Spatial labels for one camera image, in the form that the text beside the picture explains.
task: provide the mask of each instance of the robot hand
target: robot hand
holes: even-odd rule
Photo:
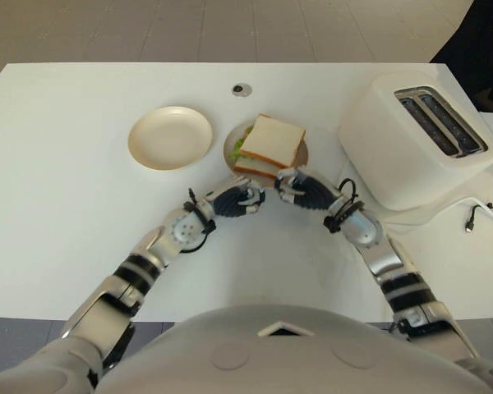
[[[327,210],[341,196],[331,182],[306,167],[281,170],[274,187],[283,201],[308,209]]]
[[[231,176],[206,193],[205,200],[215,215],[236,218],[256,213],[265,201],[265,190],[244,176]]]

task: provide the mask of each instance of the cable plug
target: cable plug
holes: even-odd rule
[[[475,205],[472,210],[471,210],[471,216],[469,217],[469,220],[466,222],[466,233],[470,233],[473,231],[473,228],[475,227],[475,211],[477,210],[477,208],[480,208],[480,205]]]
[[[471,217],[467,222],[466,222],[466,233],[470,233],[473,231],[473,228],[475,227],[475,223],[473,223],[474,218]]]

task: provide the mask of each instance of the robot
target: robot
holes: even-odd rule
[[[356,191],[341,192],[348,181],[336,188],[306,167],[289,168],[275,189],[282,201],[327,213],[324,226],[362,255],[408,341],[324,310],[248,305],[176,324],[119,364],[131,319],[175,257],[202,247],[217,217],[258,212],[264,189],[233,176],[199,199],[191,192],[69,318],[60,338],[0,373],[0,393],[493,392],[493,362],[479,357]]]

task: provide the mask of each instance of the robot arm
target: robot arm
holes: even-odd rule
[[[307,169],[279,173],[280,198],[304,208],[328,211],[324,225],[341,231],[362,255],[394,312],[399,330],[412,343],[448,360],[477,358],[478,353],[445,305],[433,295],[400,243],[355,195],[348,198],[321,175]]]
[[[0,373],[1,393],[92,392],[104,371],[122,358],[135,330],[131,319],[161,273],[180,253],[205,243],[215,229],[215,216],[255,213],[265,192],[255,182],[233,176],[199,200],[191,190],[190,197],[104,279],[69,318],[59,339]]]

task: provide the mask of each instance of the power cord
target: power cord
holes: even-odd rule
[[[349,199],[351,203],[354,202],[355,199],[357,199],[358,194],[356,193],[356,182],[353,181],[351,178],[345,178],[343,181],[340,182],[338,186],[338,190],[342,191],[343,187],[347,185],[348,183],[351,184],[352,186],[352,193],[351,193],[351,198]]]
[[[493,209],[493,203],[487,203],[486,204],[486,207],[488,209]],[[472,232],[473,231],[473,228],[475,227],[475,211],[477,210],[477,208],[484,208],[482,205],[480,204],[476,204],[473,206],[472,210],[471,210],[471,216],[469,217],[469,220],[466,222],[466,232]]]
[[[455,206],[466,203],[466,202],[473,202],[476,205],[478,205],[480,208],[482,208],[487,216],[493,219],[493,211],[484,203],[482,203],[479,199],[476,199],[475,197],[464,197],[463,199],[458,199],[454,201],[453,203],[450,203],[443,207],[439,212],[437,212],[435,215],[433,215],[431,218],[428,218],[424,222],[419,222],[419,223],[397,223],[397,222],[387,222],[386,224],[389,226],[404,226],[404,227],[423,227],[427,223],[431,222],[433,219],[439,217],[441,214],[449,211],[450,209],[454,208]]]

